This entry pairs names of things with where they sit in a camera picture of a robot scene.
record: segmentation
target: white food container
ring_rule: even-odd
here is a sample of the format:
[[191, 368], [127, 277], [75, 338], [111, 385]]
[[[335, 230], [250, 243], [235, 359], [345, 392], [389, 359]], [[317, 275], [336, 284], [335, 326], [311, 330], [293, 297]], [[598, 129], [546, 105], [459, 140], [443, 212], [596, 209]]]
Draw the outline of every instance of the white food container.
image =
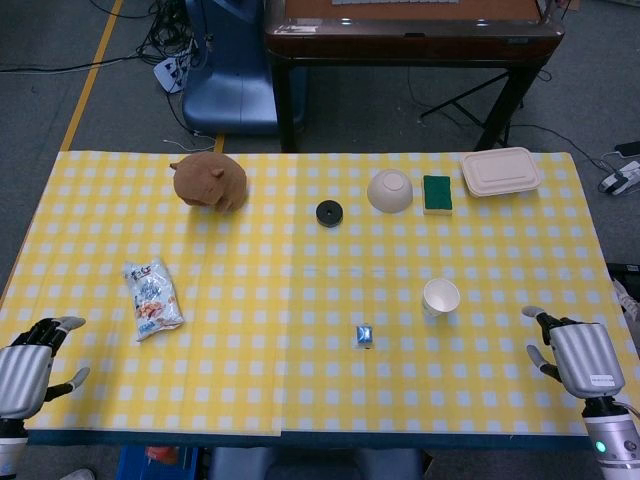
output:
[[531, 153], [522, 147], [467, 153], [462, 173], [474, 197], [524, 192], [540, 185]]

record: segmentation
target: yellow floor stripe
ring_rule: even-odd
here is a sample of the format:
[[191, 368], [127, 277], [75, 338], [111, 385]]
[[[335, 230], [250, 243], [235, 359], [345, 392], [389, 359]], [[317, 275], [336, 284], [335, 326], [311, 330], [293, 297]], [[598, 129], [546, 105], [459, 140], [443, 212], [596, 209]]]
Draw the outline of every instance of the yellow floor stripe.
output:
[[[111, 38], [111, 32], [113, 32], [113, 26], [116, 24], [117, 17], [115, 15], [120, 12], [121, 7], [122, 0], [115, 0], [113, 8], [111, 9], [111, 13], [114, 15], [109, 15], [109, 18], [107, 19], [107, 25], [104, 27], [104, 31], [102, 32], [102, 38], [98, 44], [98, 50], [96, 51], [95, 57], [93, 57], [94, 62], [100, 62], [104, 58], [104, 52], [107, 50], [107, 45]], [[89, 95], [91, 94], [91, 89], [96, 81], [96, 76], [98, 75], [99, 70], [99, 68], [89, 70], [89, 75], [87, 75], [87, 80], [84, 82], [84, 87], [80, 93], [80, 98], [76, 104], [73, 116], [71, 117], [71, 122], [69, 122], [69, 126], [67, 127], [67, 133], [65, 133], [62, 145], [60, 145], [60, 150], [63, 152], [69, 150], [71, 147], [71, 142], [73, 142], [73, 137], [78, 129], [78, 124], [80, 123], [80, 119], [84, 113], [84, 108], [87, 106], [87, 100], [89, 100]]]
[[216, 144], [213, 147], [213, 151], [217, 153], [222, 153], [223, 149], [224, 149], [224, 135], [219, 133], [218, 135], [216, 135]]

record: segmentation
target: blue crate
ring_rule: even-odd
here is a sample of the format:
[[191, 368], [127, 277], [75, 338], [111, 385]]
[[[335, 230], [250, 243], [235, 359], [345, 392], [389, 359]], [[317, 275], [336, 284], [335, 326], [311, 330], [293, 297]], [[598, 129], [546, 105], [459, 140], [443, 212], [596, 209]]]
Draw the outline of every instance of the blue crate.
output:
[[199, 448], [180, 448], [176, 465], [151, 460], [144, 449], [140, 445], [123, 447], [117, 480], [196, 480]]

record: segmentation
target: gray carpet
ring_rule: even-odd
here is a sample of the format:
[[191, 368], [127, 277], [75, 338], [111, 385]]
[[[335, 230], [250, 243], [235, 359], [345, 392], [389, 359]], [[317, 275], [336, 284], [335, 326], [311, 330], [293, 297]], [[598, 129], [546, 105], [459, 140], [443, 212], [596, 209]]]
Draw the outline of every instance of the gray carpet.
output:
[[[127, 0], [123, 11], [140, 13], [147, 5], [141, 0]], [[86, 0], [6, 0], [1, 8], [0, 59], [4, 66], [90, 61], [106, 22], [106, 15]], [[118, 19], [107, 58], [132, 53], [148, 24], [147, 20]], [[555, 129], [592, 156], [610, 151], [617, 143], [640, 140], [640, 9], [583, 0], [581, 11], [569, 13], [565, 24], [567, 35], [547, 66], [552, 81], [534, 84], [525, 108], [517, 112], [514, 121]], [[419, 101], [434, 104], [495, 73], [412, 69], [411, 83]], [[426, 119], [424, 125], [418, 123], [423, 108], [411, 100], [407, 76], [406, 68], [312, 69], [301, 150], [434, 152], [472, 148], [480, 133], [475, 127], [457, 126], [439, 114]], [[85, 78], [85, 73], [0, 76], [0, 104], [4, 107], [0, 117], [0, 286], [9, 276]], [[489, 89], [465, 104], [482, 115], [496, 92]], [[456, 111], [448, 113], [467, 123]], [[390, 130], [389, 124], [397, 125], [397, 129]], [[187, 146], [207, 144], [206, 139], [189, 137], [176, 124], [148, 65], [130, 61], [103, 69], [72, 148], [180, 151], [163, 139]], [[571, 152], [605, 258], [640, 263], [640, 193], [622, 198], [598, 193], [596, 184], [602, 172], [551, 134], [518, 128], [513, 130], [511, 143], [534, 151]], [[232, 136], [227, 138], [225, 150], [274, 152], [278, 141], [273, 137]], [[67, 447], [52, 451], [56, 455], [44, 466], [39, 461], [43, 450], [31, 448], [20, 478], [57, 478], [83, 464], [92, 464], [102, 478], [113, 478], [117, 449]], [[553, 467], [541, 461], [542, 455], [545, 461], [552, 459]], [[599, 478], [588, 473], [592, 465], [591, 456], [585, 452], [442, 452], [431, 475], [461, 479]]]

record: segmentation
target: snack bag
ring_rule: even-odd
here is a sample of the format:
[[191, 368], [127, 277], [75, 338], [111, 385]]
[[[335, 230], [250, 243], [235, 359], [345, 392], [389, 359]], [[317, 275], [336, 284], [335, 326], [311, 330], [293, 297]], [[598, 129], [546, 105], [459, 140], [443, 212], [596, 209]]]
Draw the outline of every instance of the snack bag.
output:
[[124, 278], [133, 298], [138, 341], [184, 323], [167, 267], [159, 258], [150, 264], [125, 263]]

